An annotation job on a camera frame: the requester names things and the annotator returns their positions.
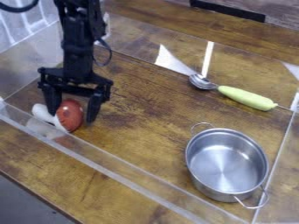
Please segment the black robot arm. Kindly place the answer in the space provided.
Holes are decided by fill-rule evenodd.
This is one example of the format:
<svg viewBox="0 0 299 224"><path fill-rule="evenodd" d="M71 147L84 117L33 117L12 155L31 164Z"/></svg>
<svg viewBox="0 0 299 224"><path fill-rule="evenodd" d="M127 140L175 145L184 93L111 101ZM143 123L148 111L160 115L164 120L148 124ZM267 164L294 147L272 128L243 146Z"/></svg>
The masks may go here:
<svg viewBox="0 0 299 224"><path fill-rule="evenodd" d="M87 123L96 120L100 106L109 100L113 81L97 75L92 66L93 45L97 41L108 50L107 60L97 63L105 66L112 58L112 50L103 37L108 27L104 22L99 0L53 0L57 7L63 30L63 67L40 67L39 89L43 91L45 106L55 115L61 105L61 93L88 97Z"/></svg>

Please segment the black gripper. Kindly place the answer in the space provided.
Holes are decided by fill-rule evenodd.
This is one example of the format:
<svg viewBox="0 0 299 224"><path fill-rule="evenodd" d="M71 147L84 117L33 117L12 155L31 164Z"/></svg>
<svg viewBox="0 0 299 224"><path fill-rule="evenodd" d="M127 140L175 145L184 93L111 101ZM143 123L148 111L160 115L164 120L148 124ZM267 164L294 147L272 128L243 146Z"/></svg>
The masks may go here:
<svg viewBox="0 0 299 224"><path fill-rule="evenodd" d="M93 123L100 111L103 101L109 100L113 81L91 73L83 80L64 76L61 68L37 69L41 75L37 87L43 91L45 105L49 114L53 116L61 105L61 93L89 97L87 123Z"/></svg>

